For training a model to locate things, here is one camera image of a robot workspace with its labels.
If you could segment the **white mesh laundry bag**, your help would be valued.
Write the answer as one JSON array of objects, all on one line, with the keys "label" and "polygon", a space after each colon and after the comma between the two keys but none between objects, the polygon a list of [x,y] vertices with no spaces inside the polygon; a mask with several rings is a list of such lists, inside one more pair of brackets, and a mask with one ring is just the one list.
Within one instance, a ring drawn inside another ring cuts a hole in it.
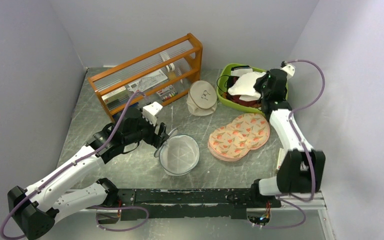
[{"label": "white mesh laundry bag", "polygon": [[187,134],[179,134],[177,128],[168,133],[168,140],[157,148],[153,156],[169,176],[188,174],[199,162],[200,147],[196,140]]}]

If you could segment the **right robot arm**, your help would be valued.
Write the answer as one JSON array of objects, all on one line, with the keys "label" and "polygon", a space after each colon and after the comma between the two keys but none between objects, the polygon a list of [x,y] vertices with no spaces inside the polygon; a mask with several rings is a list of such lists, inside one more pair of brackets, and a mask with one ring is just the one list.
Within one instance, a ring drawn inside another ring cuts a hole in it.
[{"label": "right robot arm", "polygon": [[294,73],[295,68],[290,64],[273,68],[258,78],[254,86],[261,91],[262,112],[285,151],[277,175],[260,179],[258,188],[250,193],[250,202],[255,207],[262,207],[269,196],[293,193],[314,195],[320,189],[326,156],[305,139],[286,99],[287,81]]}]

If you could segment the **white bra pad insert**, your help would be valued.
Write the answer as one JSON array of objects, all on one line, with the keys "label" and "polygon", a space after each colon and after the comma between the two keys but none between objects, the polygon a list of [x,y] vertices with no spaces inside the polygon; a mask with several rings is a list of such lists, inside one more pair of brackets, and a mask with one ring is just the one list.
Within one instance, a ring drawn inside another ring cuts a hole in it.
[{"label": "white bra pad insert", "polygon": [[256,91],[254,85],[257,79],[264,77],[265,72],[249,72],[240,76],[237,81],[230,87],[227,92],[231,96],[239,96],[239,100],[245,102],[257,101],[262,96],[260,92]]}]

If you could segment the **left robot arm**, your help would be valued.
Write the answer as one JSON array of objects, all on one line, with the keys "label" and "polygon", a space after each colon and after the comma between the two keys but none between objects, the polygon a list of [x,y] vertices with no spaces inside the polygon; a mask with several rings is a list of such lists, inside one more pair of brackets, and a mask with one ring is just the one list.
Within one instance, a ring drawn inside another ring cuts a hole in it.
[{"label": "left robot arm", "polygon": [[119,203],[119,189],[107,178],[70,192],[70,188],[93,169],[100,168],[125,147],[145,142],[159,148],[168,139],[165,124],[157,124],[161,106],[152,103],[141,109],[125,108],[117,122],[105,125],[63,165],[38,182],[7,194],[9,218],[22,230],[23,237],[36,240],[58,221],[93,206],[112,208]]}]

